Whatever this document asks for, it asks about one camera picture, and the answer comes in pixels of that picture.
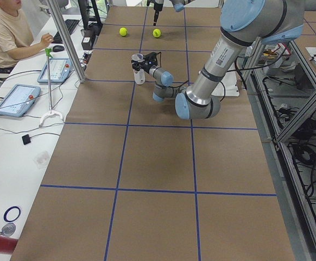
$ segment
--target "black keyboard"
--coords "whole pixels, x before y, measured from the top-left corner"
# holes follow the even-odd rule
[[[77,19],[66,19],[65,20],[65,24],[66,24],[66,28],[69,31],[69,34],[72,34],[73,31],[75,30],[76,26],[78,25],[80,20]],[[55,36],[53,37],[53,44],[61,44],[62,43],[62,39],[61,36],[59,34],[59,32],[57,32],[55,34]]]

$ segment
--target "tennis ball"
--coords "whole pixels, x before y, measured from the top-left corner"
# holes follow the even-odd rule
[[[119,34],[121,35],[121,36],[126,36],[127,35],[127,33],[128,33],[128,30],[125,28],[125,27],[122,27],[120,30],[119,30]]]
[[[159,38],[162,35],[162,33],[159,29],[154,29],[152,34],[156,38]]]

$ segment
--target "person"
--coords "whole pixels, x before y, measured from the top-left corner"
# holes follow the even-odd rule
[[[21,0],[0,0],[0,72],[10,73],[19,60],[47,48],[53,36],[44,34],[34,45],[33,34]]]

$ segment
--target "computer mouse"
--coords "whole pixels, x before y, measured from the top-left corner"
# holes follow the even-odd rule
[[[65,50],[65,48],[64,48],[64,46],[63,45],[55,45],[55,46],[53,46],[53,48],[52,48],[52,52],[61,52],[61,51],[64,51]]]

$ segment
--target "tablet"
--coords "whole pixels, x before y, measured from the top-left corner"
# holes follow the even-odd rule
[[[22,117],[34,104],[41,88],[16,84],[0,103],[0,115]]]
[[[68,58],[50,58],[49,60],[50,68],[50,82],[51,83],[63,83],[70,74],[72,64]],[[40,72],[38,83],[48,84],[48,70],[47,62],[44,65],[42,71]]]

